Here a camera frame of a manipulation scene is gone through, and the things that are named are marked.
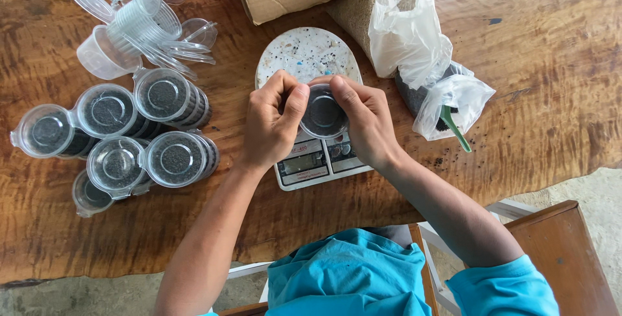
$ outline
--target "man's right hand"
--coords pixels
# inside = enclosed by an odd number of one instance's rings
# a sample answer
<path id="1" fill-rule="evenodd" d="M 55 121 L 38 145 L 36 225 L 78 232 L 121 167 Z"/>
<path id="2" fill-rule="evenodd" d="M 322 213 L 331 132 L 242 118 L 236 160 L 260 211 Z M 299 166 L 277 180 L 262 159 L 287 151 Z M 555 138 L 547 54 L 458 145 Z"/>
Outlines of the man's right hand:
<path id="1" fill-rule="evenodd" d="M 309 85 L 320 83 L 330 84 L 335 100 L 348 115 L 348 135 L 361 162 L 383 174 L 401 157 L 410 157 L 395 138 L 384 91 L 340 75 L 315 78 Z"/>

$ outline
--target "forearm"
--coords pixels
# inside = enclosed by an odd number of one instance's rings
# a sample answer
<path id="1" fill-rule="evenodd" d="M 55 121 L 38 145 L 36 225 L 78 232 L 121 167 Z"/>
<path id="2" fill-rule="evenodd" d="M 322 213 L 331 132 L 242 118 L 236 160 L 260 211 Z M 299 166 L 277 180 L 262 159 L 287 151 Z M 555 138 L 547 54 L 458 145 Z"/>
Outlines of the forearm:
<path id="1" fill-rule="evenodd" d="M 495 266 L 523 255 L 510 232 L 486 209 L 402 153 L 381 173 L 467 265 Z"/>
<path id="2" fill-rule="evenodd" d="M 262 176 L 259 170 L 229 171 L 167 265 L 156 315 L 209 311 L 225 284 L 237 234 Z"/>

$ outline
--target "blue t-shirt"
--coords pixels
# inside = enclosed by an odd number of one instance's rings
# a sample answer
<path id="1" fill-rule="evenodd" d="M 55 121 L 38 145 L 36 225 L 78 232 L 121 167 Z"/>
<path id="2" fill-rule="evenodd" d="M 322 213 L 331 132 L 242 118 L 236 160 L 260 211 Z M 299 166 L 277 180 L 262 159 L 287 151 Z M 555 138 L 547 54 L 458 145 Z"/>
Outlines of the blue t-shirt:
<path id="1" fill-rule="evenodd" d="M 416 244 L 350 229 L 307 244 L 268 268 L 266 316 L 430 315 Z M 458 272 L 447 286 L 462 315 L 558 315 L 553 291 L 524 255 Z"/>

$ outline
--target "hand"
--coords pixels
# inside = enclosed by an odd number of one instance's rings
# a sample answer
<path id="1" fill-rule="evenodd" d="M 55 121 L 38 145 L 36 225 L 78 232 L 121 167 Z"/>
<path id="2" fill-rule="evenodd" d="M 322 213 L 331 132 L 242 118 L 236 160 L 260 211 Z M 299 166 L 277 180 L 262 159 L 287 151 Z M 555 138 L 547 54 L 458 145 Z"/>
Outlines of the hand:
<path id="1" fill-rule="evenodd" d="M 261 89 L 253 91 L 246 113 L 244 146 L 237 163 L 265 173 L 283 160 L 294 146 L 308 96 L 309 87 L 284 70 L 276 71 Z"/>
<path id="2" fill-rule="evenodd" d="M 335 101 L 348 115 L 348 135 L 361 162 L 382 174 L 404 157 L 406 153 L 395 138 L 384 91 L 359 85 L 346 76 L 322 76 L 309 85 L 320 83 L 330 84 Z"/>

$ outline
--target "digital kitchen scale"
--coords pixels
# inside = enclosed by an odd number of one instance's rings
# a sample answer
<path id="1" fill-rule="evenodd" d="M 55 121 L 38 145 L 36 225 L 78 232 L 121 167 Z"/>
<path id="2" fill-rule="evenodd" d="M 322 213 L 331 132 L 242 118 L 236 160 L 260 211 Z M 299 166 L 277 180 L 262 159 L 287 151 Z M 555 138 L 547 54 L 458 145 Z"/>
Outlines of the digital kitchen scale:
<path id="1" fill-rule="evenodd" d="M 255 89 L 260 89 L 280 69 L 301 83 L 323 74 L 343 74 L 363 84 L 350 48 L 338 36 L 321 28 L 295 28 L 270 42 L 259 59 Z M 320 140 L 301 130 L 290 154 L 274 165 L 279 186 L 291 191 L 372 170 L 356 156 L 348 133 L 344 132 L 342 137 Z"/>

